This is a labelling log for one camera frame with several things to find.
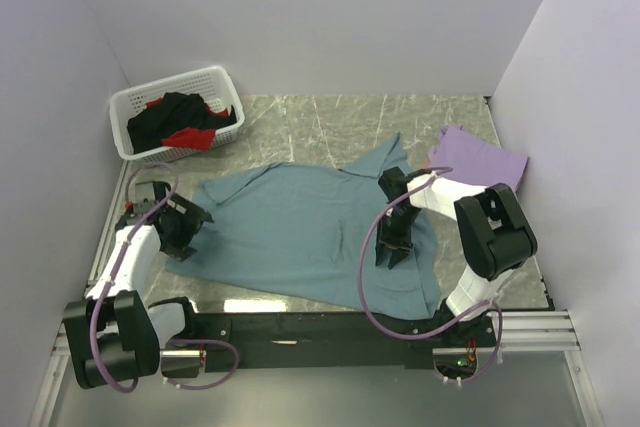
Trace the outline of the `blue t shirt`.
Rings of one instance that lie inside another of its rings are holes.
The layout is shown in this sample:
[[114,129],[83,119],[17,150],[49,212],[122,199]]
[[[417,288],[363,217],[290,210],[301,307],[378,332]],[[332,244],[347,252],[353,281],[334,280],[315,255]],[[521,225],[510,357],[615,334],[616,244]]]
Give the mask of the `blue t shirt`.
[[167,270],[275,294],[358,308],[358,265],[371,311],[403,320],[434,315],[440,288],[434,272],[435,229],[426,215],[413,225],[412,253],[390,269],[375,265],[366,234],[386,202],[383,171],[407,170],[400,135],[341,169],[271,163],[202,181],[195,204],[211,213],[189,259]]

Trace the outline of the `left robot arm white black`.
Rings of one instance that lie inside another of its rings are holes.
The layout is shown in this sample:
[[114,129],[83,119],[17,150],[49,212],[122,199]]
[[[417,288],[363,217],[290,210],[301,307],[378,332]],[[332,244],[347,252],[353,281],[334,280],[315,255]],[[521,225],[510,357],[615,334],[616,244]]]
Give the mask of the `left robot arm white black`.
[[158,371],[168,341],[179,349],[197,342],[200,325],[187,299],[148,307],[143,290],[154,259],[159,254],[177,261],[191,257],[193,238],[212,220],[167,182],[136,185],[115,225],[115,245],[102,275],[84,299],[68,303],[63,313],[81,388],[109,385],[129,393],[140,378]]

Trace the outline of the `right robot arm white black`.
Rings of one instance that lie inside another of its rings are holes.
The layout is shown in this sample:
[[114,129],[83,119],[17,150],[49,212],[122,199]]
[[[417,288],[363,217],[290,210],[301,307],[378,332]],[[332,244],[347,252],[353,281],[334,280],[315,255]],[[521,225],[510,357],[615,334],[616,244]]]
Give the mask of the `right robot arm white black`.
[[512,188],[505,183],[478,187],[444,177],[448,167],[432,167],[406,174],[393,167],[378,185],[387,205],[366,234],[364,247],[376,237],[375,261],[394,268],[412,253],[412,228],[419,214],[429,210],[457,223],[465,269],[456,287],[434,315],[438,326],[424,333],[401,334],[383,326],[366,302],[363,264],[358,265],[358,292],[371,323],[384,334],[406,341],[440,336],[460,346],[474,333],[473,321],[498,306],[494,299],[509,276],[538,250],[533,230]]

